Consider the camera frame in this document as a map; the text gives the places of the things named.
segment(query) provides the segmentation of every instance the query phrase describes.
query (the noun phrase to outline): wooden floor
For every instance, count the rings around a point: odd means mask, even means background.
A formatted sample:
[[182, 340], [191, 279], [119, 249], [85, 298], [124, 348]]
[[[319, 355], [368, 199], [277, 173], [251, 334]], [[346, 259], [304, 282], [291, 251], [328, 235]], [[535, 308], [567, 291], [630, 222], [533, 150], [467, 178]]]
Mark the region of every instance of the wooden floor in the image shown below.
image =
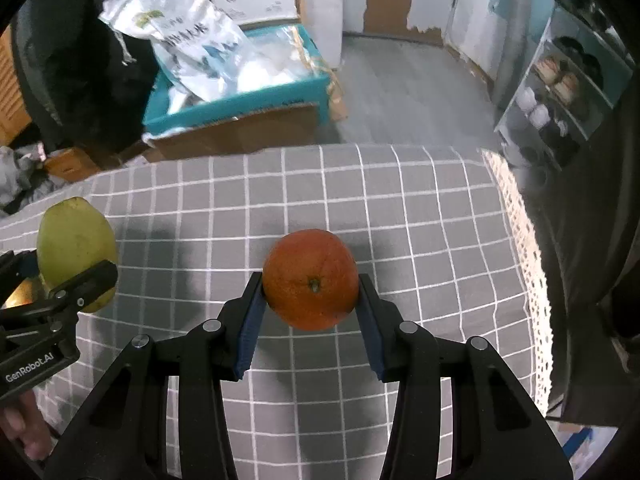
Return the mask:
[[446, 50], [346, 37], [338, 76], [350, 115], [327, 142], [499, 149], [484, 82]]

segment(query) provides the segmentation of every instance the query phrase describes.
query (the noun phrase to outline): pear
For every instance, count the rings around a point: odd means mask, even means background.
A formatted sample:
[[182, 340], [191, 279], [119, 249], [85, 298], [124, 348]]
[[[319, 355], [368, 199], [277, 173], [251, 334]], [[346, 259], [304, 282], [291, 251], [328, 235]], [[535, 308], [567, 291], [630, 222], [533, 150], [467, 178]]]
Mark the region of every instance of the pear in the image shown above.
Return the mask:
[[[63, 200], [47, 209], [40, 222], [36, 254], [47, 290], [57, 287], [102, 260], [118, 262], [116, 237], [107, 219], [82, 197]], [[108, 290], [83, 312], [97, 312], [111, 301]]]

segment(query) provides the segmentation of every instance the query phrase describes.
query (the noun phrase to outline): white plastic bag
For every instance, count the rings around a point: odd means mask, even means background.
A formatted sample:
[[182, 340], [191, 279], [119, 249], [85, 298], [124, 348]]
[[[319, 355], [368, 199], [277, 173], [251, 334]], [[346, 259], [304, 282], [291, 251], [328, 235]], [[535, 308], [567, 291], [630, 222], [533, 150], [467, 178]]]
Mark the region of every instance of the white plastic bag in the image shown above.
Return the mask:
[[270, 30], [250, 40], [256, 54], [239, 65], [238, 92], [291, 83], [312, 74], [309, 64], [301, 59], [292, 27]]
[[117, 32], [151, 40], [165, 72], [207, 101], [235, 80], [230, 55], [252, 48], [210, 0], [105, 0], [100, 19]]

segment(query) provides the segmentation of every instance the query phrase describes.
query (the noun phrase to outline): gray cloth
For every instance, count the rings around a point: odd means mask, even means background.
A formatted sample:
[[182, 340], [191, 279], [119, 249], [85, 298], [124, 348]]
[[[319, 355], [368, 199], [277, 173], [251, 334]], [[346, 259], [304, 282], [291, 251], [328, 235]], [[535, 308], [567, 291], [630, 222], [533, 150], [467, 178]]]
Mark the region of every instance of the gray cloth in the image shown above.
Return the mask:
[[24, 190], [35, 163], [28, 156], [20, 156], [7, 146], [0, 146], [0, 207], [5, 207]]
[[[534, 391], [527, 296], [491, 171], [477, 152], [310, 146], [162, 162], [101, 174], [0, 222], [2, 250], [33, 248], [43, 211], [84, 196], [113, 226], [115, 301], [81, 314], [80, 360], [42, 385], [63, 430], [133, 336], [187, 332], [241, 295], [284, 234], [329, 229], [405, 319], [463, 341], [483, 335]], [[397, 385], [376, 381], [354, 314], [309, 333], [265, 314], [252, 370], [224, 383], [241, 479], [378, 478]], [[439, 473], [450, 468], [452, 408], [442, 381]], [[177, 381], [168, 399], [169, 469], [178, 474]]]
[[60, 177], [50, 175], [44, 170], [34, 171], [31, 175], [31, 187], [23, 193], [15, 203], [15, 210], [25, 208], [33, 202], [49, 196], [51, 193], [68, 186], [68, 182]]

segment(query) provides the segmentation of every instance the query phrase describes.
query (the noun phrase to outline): finger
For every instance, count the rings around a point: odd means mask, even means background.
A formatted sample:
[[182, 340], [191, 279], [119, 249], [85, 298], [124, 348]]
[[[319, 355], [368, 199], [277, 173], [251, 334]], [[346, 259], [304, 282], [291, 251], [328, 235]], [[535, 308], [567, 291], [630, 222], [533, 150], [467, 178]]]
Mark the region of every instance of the finger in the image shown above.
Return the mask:
[[26, 424], [22, 413], [13, 406], [8, 406], [2, 410], [0, 416], [0, 428], [9, 440], [14, 440], [24, 433]]
[[51, 434], [33, 391], [24, 392], [18, 402], [25, 423], [25, 430], [20, 436], [24, 452], [32, 460], [43, 460], [51, 453]]

